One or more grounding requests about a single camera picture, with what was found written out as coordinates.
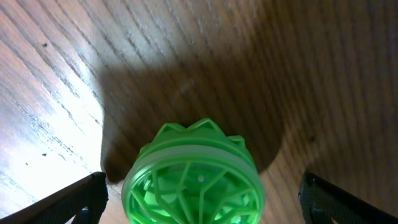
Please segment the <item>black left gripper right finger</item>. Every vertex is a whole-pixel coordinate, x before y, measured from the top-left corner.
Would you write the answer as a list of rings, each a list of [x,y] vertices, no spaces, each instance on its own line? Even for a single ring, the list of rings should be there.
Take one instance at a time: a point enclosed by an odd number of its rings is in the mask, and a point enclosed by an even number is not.
[[[310,172],[303,175],[298,199],[305,223],[397,223],[397,217]]]

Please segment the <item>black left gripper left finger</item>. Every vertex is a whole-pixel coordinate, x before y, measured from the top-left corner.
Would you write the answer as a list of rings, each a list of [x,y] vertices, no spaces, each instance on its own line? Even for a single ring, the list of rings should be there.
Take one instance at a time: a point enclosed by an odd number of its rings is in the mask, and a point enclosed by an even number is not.
[[[98,223],[108,202],[106,174],[94,172],[1,219],[1,223]]]

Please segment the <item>green round plastic toy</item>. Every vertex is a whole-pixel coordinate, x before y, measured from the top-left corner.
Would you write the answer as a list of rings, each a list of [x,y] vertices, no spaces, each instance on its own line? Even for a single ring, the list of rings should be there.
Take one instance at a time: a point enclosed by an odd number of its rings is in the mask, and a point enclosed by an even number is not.
[[[258,223],[266,194],[242,136],[211,119],[164,124],[124,179],[131,223]]]

